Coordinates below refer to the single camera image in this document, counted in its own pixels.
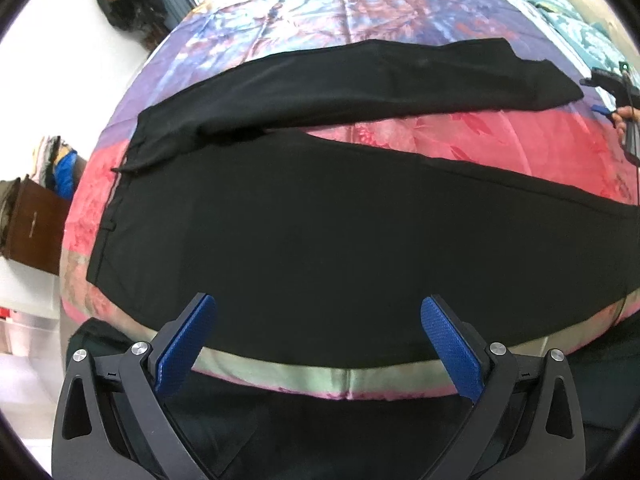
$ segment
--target bed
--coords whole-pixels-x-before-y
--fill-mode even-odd
[[[117,184],[111,168],[120,165],[143,109],[219,72],[277,52],[373,38],[441,45],[490,37],[506,38],[521,58],[553,61],[576,82],[589,75],[590,68],[575,49],[526,0],[205,0],[135,78],[88,161],[65,226],[60,268],[66,313],[77,322],[90,317],[107,321],[132,340],[148,340],[154,334],[85,279],[100,217]],[[584,92],[579,102],[543,112],[434,114],[315,128],[308,133],[476,162],[635,203],[634,169],[625,161],[610,123],[591,111],[594,104],[612,108],[611,99],[596,89]],[[603,305],[596,316],[522,342],[515,351],[532,355],[543,355],[549,348],[574,351],[639,309],[640,292],[632,291],[614,304]],[[195,369],[263,388],[274,388],[278,375],[287,375],[280,368],[274,378],[250,380],[252,370],[229,372],[234,369],[233,359],[222,354],[203,349]],[[416,386],[415,396],[453,391],[440,362],[418,365],[423,382]],[[406,372],[411,375],[416,370]],[[349,392],[333,391],[330,385],[296,391],[350,398]]]

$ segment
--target finger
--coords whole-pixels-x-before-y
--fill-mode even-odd
[[[617,112],[623,119],[640,120],[640,110],[632,108],[631,106],[623,106],[622,108],[618,108]]]

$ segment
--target pile of clothes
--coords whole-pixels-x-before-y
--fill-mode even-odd
[[[78,152],[60,136],[45,136],[33,150],[30,178],[58,196],[71,200],[85,165]]]
[[[18,198],[18,188],[20,179],[0,180],[0,254],[4,250],[6,239],[9,234],[9,220],[14,210],[15,201]]]

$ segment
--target blue gripper pad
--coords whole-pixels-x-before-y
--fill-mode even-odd
[[[612,113],[615,110],[609,110],[606,106],[602,105],[591,105],[591,111],[600,115],[604,115],[615,126],[615,122],[611,117]]]
[[[484,390],[481,366],[433,298],[425,298],[420,322],[458,393],[477,402]]]
[[[180,389],[211,332],[215,315],[216,300],[206,294],[158,360],[156,396],[169,397]]]

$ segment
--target blue fabric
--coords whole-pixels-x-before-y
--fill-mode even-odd
[[[67,200],[74,197],[74,166],[77,158],[77,152],[69,152],[53,168],[56,193]]]
[[[573,47],[587,66],[620,74],[620,61],[624,61],[625,56],[610,40],[602,24],[586,23],[568,0],[527,1]],[[633,69],[632,78],[638,84],[640,77]]]
[[[154,391],[159,398],[177,393],[213,327],[216,300],[205,295],[158,361]]]
[[[597,114],[604,115],[606,118],[609,118],[610,115],[613,113],[606,106],[602,106],[602,105],[592,105],[591,110],[596,112]]]
[[[477,402],[484,390],[480,363],[431,297],[422,302],[420,322],[458,393]]]

